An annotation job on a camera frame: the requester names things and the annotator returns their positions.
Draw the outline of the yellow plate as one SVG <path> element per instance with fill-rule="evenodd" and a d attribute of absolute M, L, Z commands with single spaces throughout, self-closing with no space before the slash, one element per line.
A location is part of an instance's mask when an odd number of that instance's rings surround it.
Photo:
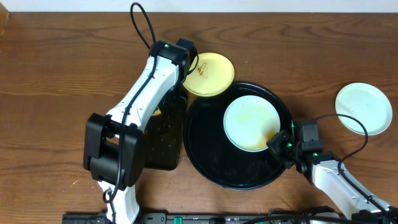
<path fill-rule="evenodd" d="M 207 52 L 198 55 L 183 86 L 196 96 L 211 97 L 224 92 L 234 80 L 234 66 L 225 56 Z"/>

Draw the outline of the light blue plate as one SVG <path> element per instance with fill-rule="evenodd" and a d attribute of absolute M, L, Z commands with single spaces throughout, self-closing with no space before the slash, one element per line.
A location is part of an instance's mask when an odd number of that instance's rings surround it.
<path fill-rule="evenodd" d="M 367 83 L 351 83 L 343 87 L 335 100 L 339 120 L 357 134 L 377 135 L 392 122 L 392 106 L 387 96 Z"/>
<path fill-rule="evenodd" d="M 267 141 L 280 131 L 281 121 L 270 101 L 246 95 L 229 104 L 223 116 L 223 129 L 238 149 L 261 152 L 268 148 Z"/>

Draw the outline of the yellow green sponge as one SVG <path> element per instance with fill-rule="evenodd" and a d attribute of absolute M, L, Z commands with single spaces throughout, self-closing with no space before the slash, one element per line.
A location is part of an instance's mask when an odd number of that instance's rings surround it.
<path fill-rule="evenodd" d="M 157 108 L 155 109 L 155 111 L 152 113 L 152 116 L 158 116 L 158 115 L 160 115 L 161 113 L 162 113 L 162 112 L 161 112 L 160 108 L 157 107 Z"/>

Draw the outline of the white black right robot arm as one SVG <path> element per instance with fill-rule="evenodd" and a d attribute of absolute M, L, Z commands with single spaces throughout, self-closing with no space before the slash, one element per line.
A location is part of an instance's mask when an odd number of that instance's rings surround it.
<path fill-rule="evenodd" d="M 295 166 L 312 185 L 324 192 L 347 219 L 397 223 L 397 208 L 355 179 L 335 154 L 323 152 L 317 134 L 305 140 L 282 130 L 267 141 L 267 146 L 277 161 L 287 168 Z"/>

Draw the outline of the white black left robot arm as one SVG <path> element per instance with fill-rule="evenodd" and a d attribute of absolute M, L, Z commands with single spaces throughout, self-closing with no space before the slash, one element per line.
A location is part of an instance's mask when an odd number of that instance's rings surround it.
<path fill-rule="evenodd" d="M 190 40 L 163 40 L 150 47 L 145 69 L 125 97 L 106 115 L 86 123 L 83 167 L 103 190 L 112 223 L 134 223 L 140 207 L 135 184 L 145 165 L 144 131 L 162 100 L 185 81 L 197 49 Z"/>

